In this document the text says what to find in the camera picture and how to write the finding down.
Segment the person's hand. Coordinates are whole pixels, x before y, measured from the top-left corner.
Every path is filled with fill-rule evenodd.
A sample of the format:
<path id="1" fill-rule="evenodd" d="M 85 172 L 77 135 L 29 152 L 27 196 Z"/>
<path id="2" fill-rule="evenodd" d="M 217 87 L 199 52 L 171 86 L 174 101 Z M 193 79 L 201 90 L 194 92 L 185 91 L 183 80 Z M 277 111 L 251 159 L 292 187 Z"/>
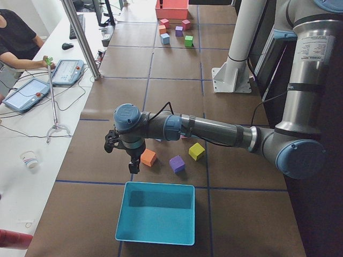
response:
<path id="1" fill-rule="evenodd" d="M 53 61 L 50 61 L 48 58 L 44 58 L 41 62 L 42 67 L 50 68 L 51 70 L 55 69 L 56 65 Z"/>

